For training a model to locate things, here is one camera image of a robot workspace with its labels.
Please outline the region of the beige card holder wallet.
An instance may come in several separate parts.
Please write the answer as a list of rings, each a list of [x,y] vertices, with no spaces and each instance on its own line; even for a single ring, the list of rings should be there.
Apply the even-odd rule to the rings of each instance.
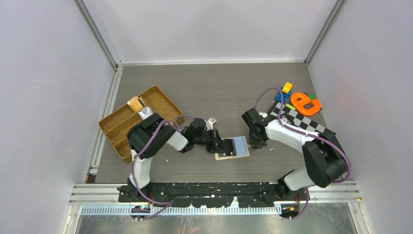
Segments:
[[[215,160],[235,159],[250,156],[248,143],[245,136],[232,137],[235,140],[235,156],[223,156],[223,154],[215,153]]]

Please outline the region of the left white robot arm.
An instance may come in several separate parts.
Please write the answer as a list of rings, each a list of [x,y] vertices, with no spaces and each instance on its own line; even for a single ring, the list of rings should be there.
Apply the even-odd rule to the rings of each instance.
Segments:
[[[127,133],[132,154],[132,169],[128,178],[131,196],[138,202],[149,197],[150,167],[152,157],[164,145],[186,153],[194,145],[205,146],[208,153],[234,155],[236,150],[232,140],[224,140],[216,128],[201,118],[194,118],[182,131],[155,113],[133,126]]]

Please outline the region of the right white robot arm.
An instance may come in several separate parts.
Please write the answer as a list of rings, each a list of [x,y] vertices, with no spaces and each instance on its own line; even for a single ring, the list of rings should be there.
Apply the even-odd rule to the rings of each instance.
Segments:
[[[253,149],[267,145],[268,140],[281,142],[303,155],[305,167],[293,170],[278,180],[278,194],[291,200],[299,189],[311,186],[325,188],[342,175],[350,174],[350,162],[336,134],[304,131],[280,119],[260,114],[251,108],[242,114],[249,128],[248,143]]]

